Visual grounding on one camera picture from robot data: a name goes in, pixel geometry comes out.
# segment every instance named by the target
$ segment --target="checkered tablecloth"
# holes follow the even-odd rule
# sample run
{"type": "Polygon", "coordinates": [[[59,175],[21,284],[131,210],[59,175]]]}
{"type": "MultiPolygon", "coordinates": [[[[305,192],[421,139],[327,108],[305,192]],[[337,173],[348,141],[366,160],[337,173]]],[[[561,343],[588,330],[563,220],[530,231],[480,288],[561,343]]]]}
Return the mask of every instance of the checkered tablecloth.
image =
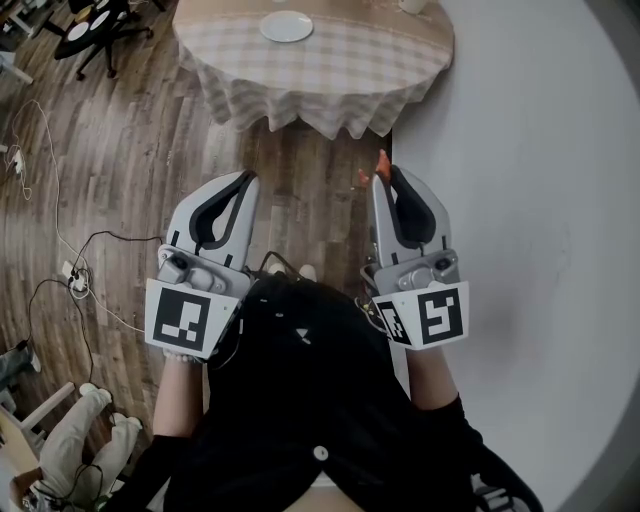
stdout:
{"type": "MultiPolygon", "coordinates": [[[[314,14],[310,6],[295,9],[314,22],[304,41],[282,44],[262,36],[265,7],[291,9],[305,1],[263,0],[252,11],[224,7],[224,0],[181,0],[174,19],[180,61],[198,74],[217,123],[231,121],[240,131],[266,116],[275,131],[300,117],[329,139],[342,126],[354,138],[367,127],[384,136],[404,106],[421,101],[451,63],[453,29],[437,3],[417,19],[395,1],[343,0],[375,11],[360,19],[329,16],[328,5],[314,14]],[[384,10],[393,14],[392,26],[385,26],[384,10]],[[405,21],[411,23],[406,31],[405,21]]],[[[318,7],[333,0],[310,1],[318,7]]]]}

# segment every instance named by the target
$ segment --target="white dot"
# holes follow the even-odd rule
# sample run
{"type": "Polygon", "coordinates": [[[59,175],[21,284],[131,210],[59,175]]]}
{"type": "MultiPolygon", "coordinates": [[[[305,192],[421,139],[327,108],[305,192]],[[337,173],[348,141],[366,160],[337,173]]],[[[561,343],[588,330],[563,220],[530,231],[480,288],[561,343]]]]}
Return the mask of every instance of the white dot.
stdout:
{"type": "Polygon", "coordinates": [[[325,461],[329,458],[329,451],[324,446],[316,446],[313,449],[313,456],[321,461],[325,461]]]}

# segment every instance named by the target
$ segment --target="black sleeve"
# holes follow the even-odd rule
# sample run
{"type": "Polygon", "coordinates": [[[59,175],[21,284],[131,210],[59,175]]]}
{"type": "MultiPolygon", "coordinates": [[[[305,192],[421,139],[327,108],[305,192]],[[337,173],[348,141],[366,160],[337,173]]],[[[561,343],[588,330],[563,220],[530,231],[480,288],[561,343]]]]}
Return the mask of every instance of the black sleeve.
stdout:
{"type": "Polygon", "coordinates": [[[131,478],[107,502],[104,512],[145,510],[172,475],[189,439],[155,436],[140,456],[131,478]]]}
{"type": "Polygon", "coordinates": [[[496,490],[504,489],[509,500],[504,510],[515,510],[512,500],[518,498],[530,512],[543,512],[540,501],[529,486],[505,461],[485,446],[480,432],[471,428],[460,396],[441,409],[423,411],[423,414],[441,432],[442,441],[449,444],[448,449],[458,457],[469,476],[478,475],[481,478],[484,486],[475,489],[475,495],[482,510],[492,510],[485,500],[496,490]]]}

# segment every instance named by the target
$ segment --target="white cup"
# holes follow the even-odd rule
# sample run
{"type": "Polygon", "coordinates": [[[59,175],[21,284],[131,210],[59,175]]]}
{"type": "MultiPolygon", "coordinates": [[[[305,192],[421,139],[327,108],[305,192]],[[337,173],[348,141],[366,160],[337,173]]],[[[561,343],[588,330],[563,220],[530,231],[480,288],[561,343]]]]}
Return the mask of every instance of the white cup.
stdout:
{"type": "Polygon", "coordinates": [[[428,2],[429,0],[400,0],[398,4],[400,9],[409,14],[420,14],[428,2]]]}

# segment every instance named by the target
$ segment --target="black chair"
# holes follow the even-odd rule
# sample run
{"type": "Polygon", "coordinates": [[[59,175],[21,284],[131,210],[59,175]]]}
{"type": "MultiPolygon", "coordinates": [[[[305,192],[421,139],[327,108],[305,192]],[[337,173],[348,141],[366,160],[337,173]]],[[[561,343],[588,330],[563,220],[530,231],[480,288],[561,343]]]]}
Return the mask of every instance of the black chair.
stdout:
{"type": "Polygon", "coordinates": [[[153,30],[151,30],[150,27],[124,28],[128,23],[140,20],[140,15],[131,11],[127,0],[110,0],[102,9],[97,9],[91,0],[69,0],[69,8],[74,14],[79,13],[82,9],[89,6],[93,7],[87,20],[90,24],[101,14],[105,12],[109,13],[107,18],[95,30],[87,30],[87,32],[77,40],[70,41],[68,37],[69,33],[78,23],[74,20],[71,25],[64,30],[51,22],[51,17],[54,14],[54,11],[51,11],[36,27],[34,37],[42,30],[47,30],[60,36],[61,41],[54,53],[54,59],[56,60],[67,59],[93,46],[91,53],[89,53],[87,58],[84,59],[80,67],[76,70],[77,80],[84,80],[85,75],[82,71],[87,64],[104,49],[107,76],[109,78],[115,78],[116,70],[113,68],[113,42],[124,37],[134,36],[141,32],[146,32],[147,39],[151,39],[153,37],[153,30]]]}

